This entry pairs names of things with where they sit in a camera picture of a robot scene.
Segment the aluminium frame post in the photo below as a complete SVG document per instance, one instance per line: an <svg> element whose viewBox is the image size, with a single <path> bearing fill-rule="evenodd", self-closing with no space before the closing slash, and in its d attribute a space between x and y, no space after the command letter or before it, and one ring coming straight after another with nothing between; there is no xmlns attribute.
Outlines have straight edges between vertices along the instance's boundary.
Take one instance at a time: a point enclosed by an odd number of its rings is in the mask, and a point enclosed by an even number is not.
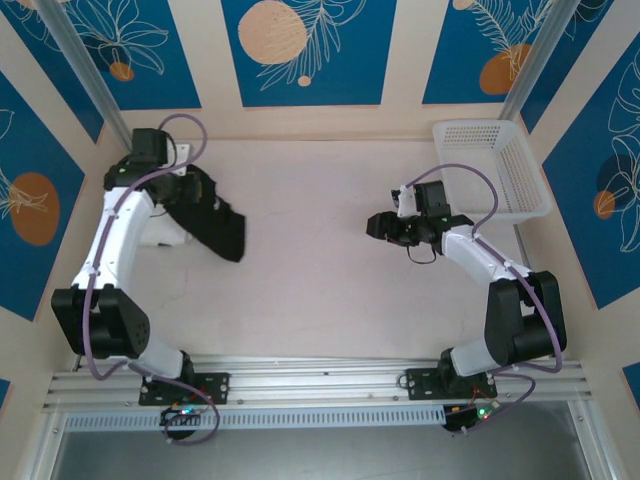
<svg viewBox="0 0 640 480"><path fill-rule="evenodd" d="M56 0L33 0L45 26L112 133L127 151L132 150L131 129L71 20Z"/></svg>
<svg viewBox="0 0 640 480"><path fill-rule="evenodd" d="M524 65L503 102L498 120L514 121L539 80L580 0L554 0Z"/></svg>

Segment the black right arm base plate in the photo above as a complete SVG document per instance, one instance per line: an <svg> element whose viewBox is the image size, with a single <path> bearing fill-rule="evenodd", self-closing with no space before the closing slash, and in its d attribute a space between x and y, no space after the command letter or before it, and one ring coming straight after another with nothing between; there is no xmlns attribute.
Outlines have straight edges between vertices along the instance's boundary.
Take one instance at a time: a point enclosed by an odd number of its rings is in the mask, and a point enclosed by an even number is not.
<svg viewBox="0 0 640 480"><path fill-rule="evenodd" d="M486 373L461 377L437 368L412 368L405 371L410 400L472 400L479 396L495 398L497 388Z"/></svg>

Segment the black t-shirt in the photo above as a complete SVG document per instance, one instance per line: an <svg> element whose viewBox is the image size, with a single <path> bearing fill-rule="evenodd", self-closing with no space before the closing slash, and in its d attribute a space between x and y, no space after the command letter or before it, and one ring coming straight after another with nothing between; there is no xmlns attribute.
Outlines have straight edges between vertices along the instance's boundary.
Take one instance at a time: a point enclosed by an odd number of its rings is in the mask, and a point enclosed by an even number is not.
<svg viewBox="0 0 640 480"><path fill-rule="evenodd" d="M201 168L189 165L187 172L197 172L202 182L198 204L180 199L166 205L168 215L202 245L224 260L239 263L245 252L246 217L235 212L216 192L216 182Z"/></svg>

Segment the folded white t-shirt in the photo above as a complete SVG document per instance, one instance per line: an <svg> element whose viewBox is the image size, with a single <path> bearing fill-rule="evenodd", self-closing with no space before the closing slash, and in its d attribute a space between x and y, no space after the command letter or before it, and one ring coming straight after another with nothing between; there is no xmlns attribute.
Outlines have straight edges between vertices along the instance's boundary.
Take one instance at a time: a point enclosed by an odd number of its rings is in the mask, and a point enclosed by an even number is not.
<svg viewBox="0 0 640 480"><path fill-rule="evenodd" d="M139 245L144 247L179 246L189 243L192 235L183 229L168 214L154 216L148 220Z"/></svg>

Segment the small controller board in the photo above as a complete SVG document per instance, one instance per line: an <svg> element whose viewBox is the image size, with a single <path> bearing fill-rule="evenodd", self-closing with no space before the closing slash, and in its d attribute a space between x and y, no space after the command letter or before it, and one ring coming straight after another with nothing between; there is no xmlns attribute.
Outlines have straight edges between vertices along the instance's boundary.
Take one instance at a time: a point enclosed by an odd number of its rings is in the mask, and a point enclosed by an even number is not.
<svg viewBox="0 0 640 480"><path fill-rule="evenodd" d="M161 427L196 426L200 423L202 410L192 406L170 406L160 413Z"/></svg>
<svg viewBox="0 0 640 480"><path fill-rule="evenodd" d="M445 424L443 428L454 435L466 435L474 428L488 421L500 410L501 407L498 404L445 406Z"/></svg>

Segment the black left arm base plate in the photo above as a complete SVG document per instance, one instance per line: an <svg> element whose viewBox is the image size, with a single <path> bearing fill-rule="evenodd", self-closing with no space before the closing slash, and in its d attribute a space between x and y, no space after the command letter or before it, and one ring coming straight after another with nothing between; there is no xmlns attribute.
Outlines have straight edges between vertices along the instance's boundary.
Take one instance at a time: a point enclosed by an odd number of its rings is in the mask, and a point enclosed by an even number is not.
<svg viewBox="0 0 640 480"><path fill-rule="evenodd" d="M230 375L228 373L195 373L191 386L205 394L215 405L225 405L229 393ZM138 404L141 406L164 406L174 404L205 405L199 395L165 382L142 380Z"/></svg>

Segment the long aluminium base rail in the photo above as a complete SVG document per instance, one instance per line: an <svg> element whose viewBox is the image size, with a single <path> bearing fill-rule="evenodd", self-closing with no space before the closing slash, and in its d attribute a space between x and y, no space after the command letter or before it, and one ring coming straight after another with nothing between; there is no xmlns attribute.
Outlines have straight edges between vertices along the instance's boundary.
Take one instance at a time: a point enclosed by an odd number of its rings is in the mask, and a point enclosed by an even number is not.
<svg viewBox="0 0 640 480"><path fill-rule="evenodd" d="M425 359L302 358L196 355L198 372L226 372L230 376L228 408L350 407L406 405L406 390L397 379L410 368L431 368ZM530 395L535 402L592 399L581 364L568 360L556 374L543 370L509 370L496 380L501 401L517 399L536 381ZM84 363L75 371L56 372L44 397L45 412L108 411L134 408L142 380L120 370L97 381Z"/></svg>

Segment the white plastic mesh basket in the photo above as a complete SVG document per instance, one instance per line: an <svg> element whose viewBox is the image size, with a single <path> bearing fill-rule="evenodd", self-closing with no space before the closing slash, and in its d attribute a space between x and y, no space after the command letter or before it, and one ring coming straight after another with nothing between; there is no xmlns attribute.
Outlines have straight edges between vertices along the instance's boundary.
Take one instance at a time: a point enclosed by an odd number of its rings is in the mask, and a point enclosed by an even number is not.
<svg viewBox="0 0 640 480"><path fill-rule="evenodd" d="M450 120L436 123L432 132L440 163L470 166L491 182L465 169L444 169L443 183L454 212L479 221L496 207L491 219L512 225L550 212L548 188L517 124L495 119Z"/></svg>

